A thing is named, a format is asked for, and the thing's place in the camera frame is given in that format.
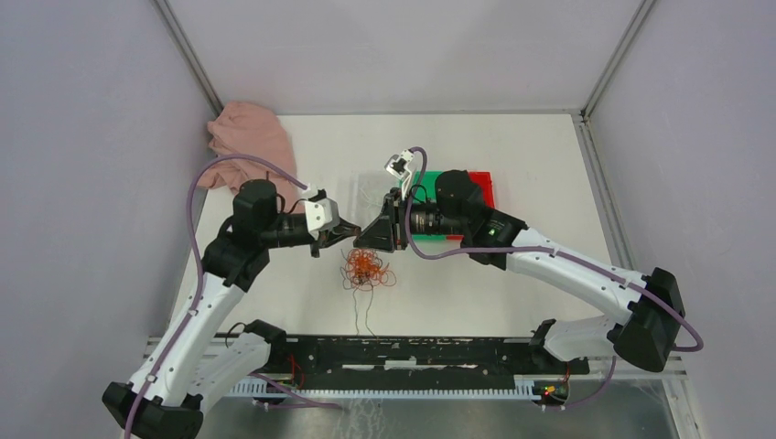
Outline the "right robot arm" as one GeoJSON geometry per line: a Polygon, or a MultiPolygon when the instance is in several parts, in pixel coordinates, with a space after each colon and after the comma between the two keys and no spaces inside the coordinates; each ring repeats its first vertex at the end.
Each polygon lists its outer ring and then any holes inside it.
{"type": "Polygon", "coordinates": [[[551,373],[574,359],[617,356],[661,372],[678,351],[685,310],[673,273],[659,267],[640,273],[574,252],[490,206],[467,171],[441,173],[429,199],[408,200],[410,190],[394,187],[385,195],[356,248],[396,252],[409,248],[416,236],[458,235],[458,254],[550,284],[600,311],[576,321],[543,321],[528,349],[535,370],[551,373]]]}

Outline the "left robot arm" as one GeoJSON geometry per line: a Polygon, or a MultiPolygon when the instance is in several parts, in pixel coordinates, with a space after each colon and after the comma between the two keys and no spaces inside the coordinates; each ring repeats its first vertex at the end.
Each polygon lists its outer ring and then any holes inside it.
{"type": "Polygon", "coordinates": [[[284,330],[268,324],[248,330],[215,359],[200,360],[228,314],[269,264],[273,249],[307,245],[312,256],[360,234],[324,190],[305,190],[301,213],[267,179],[244,183],[232,215],[204,253],[198,280],[184,307],[144,365],[126,383],[112,382],[102,396],[127,438],[194,438],[205,415],[241,380],[260,368],[284,367],[284,330]]]}

